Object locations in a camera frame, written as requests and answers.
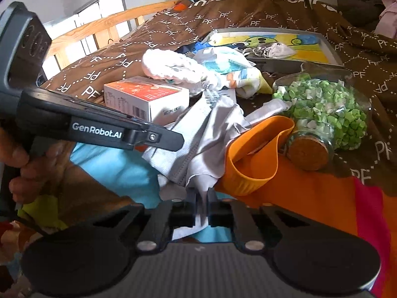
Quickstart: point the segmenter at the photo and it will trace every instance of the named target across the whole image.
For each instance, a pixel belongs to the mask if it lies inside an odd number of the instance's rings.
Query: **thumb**
[[[29,161],[29,155],[21,145],[0,128],[0,162],[10,167],[20,168]]]

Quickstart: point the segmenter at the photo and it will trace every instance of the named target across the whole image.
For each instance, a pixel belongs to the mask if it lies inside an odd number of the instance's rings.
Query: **finger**
[[[20,168],[27,164],[29,155],[11,136],[0,128],[0,162],[10,167]]]
[[[48,150],[46,151],[46,156],[48,158],[56,158],[63,153],[64,149],[65,141],[58,141],[48,148]]]
[[[12,199],[19,204],[30,204],[40,194],[46,180],[29,180],[23,177],[16,177],[9,183],[9,190]]]
[[[21,177],[26,179],[47,178],[56,165],[57,158],[39,157],[21,168]]]

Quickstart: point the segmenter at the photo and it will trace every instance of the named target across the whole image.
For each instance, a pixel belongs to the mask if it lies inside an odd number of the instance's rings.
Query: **yellow cartoon picture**
[[[241,35],[236,37],[219,37],[209,42],[213,46],[226,45],[233,49],[255,48],[260,43],[280,42],[296,51],[287,58],[291,60],[315,61],[328,64],[328,58],[320,47],[320,40],[314,35],[269,34],[263,36]]]

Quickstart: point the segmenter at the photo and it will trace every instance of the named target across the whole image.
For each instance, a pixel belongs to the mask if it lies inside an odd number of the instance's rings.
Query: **window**
[[[73,29],[76,29],[77,27],[81,27],[82,25],[86,25],[87,23],[101,18],[106,18],[111,14],[122,12],[124,10],[123,0],[98,0],[74,16],[57,23],[56,25],[45,26],[45,28],[51,39],[55,39]],[[116,29],[119,37],[123,37],[130,32],[130,25],[126,21],[116,25]],[[70,63],[74,63],[78,59],[97,50],[98,48],[94,41],[94,37],[89,36],[68,46],[66,48],[66,54]],[[61,71],[54,56],[44,61],[43,70],[47,79],[50,79]]]

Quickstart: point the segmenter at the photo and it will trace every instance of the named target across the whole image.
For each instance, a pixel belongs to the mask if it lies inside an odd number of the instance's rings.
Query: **barcode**
[[[136,106],[132,106],[132,112],[134,114],[134,116],[139,117],[142,120],[147,121],[147,114],[146,111],[137,108]]]

